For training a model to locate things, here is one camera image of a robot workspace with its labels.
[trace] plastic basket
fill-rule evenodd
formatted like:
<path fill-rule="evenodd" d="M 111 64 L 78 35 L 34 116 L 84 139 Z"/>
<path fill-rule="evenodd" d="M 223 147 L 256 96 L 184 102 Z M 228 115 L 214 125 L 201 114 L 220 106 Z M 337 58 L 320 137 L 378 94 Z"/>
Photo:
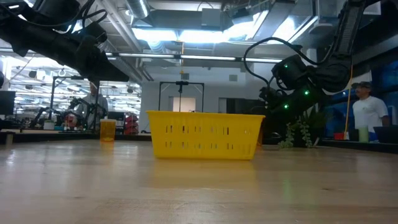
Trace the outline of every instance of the plastic basket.
<path fill-rule="evenodd" d="M 158 158 L 252 159 L 264 116 L 147 111 Z"/>

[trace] table surface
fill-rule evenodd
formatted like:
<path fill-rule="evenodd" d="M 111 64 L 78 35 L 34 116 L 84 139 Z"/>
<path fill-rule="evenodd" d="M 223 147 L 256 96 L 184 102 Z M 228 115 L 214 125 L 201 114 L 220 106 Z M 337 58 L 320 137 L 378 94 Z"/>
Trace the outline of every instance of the table surface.
<path fill-rule="evenodd" d="M 1 223 L 398 223 L 398 156 L 264 146 L 158 160 L 150 142 L 0 147 Z"/>

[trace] baseball cap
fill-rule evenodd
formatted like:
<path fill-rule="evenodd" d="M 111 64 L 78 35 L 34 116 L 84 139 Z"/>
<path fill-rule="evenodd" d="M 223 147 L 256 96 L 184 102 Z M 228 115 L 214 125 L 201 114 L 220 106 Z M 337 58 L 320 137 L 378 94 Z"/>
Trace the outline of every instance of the baseball cap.
<path fill-rule="evenodd" d="M 361 88 L 372 88 L 372 83 L 371 82 L 360 82 L 360 83 L 354 83 L 351 86 L 352 88 L 357 88 L 357 87 L 361 87 Z"/>

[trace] man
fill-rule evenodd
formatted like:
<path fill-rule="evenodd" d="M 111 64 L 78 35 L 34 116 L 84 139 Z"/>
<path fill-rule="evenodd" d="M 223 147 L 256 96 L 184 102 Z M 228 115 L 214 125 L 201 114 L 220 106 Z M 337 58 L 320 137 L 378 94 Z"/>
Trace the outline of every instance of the man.
<path fill-rule="evenodd" d="M 90 82 L 90 93 L 87 96 L 85 96 L 83 98 L 83 100 L 85 100 L 89 104 L 95 105 L 96 95 L 97 95 L 97 86 L 94 83 Z M 98 105 L 105 108 L 105 110 L 108 112 L 108 102 L 106 101 L 106 98 L 102 94 L 98 95 Z M 76 113 L 85 117 L 86 114 L 88 113 L 87 106 L 83 103 L 80 104 L 79 107 L 77 108 Z M 103 115 L 104 115 L 103 110 L 100 107 L 98 107 L 97 108 L 97 117 L 96 117 L 96 128 L 98 128 L 100 126 L 100 119 Z M 90 114 L 88 116 L 87 125 L 88 125 L 88 128 L 93 128 L 94 112 L 92 112 L 92 114 Z"/>
<path fill-rule="evenodd" d="M 368 127 L 369 132 L 374 135 L 374 127 L 389 126 L 390 119 L 386 104 L 379 98 L 370 96 L 371 83 L 355 83 L 356 96 L 359 98 L 353 105 L 355 128 Z"/>

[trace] monitor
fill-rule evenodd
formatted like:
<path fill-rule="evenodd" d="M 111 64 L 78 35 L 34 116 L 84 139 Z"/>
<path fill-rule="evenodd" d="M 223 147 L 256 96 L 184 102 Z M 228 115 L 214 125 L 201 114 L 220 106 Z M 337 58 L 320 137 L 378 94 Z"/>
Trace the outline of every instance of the monitor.
<path fill-rule="evenodd" d="M 14 114 L 14 91 L 0 91 L 0 115 Z"/>

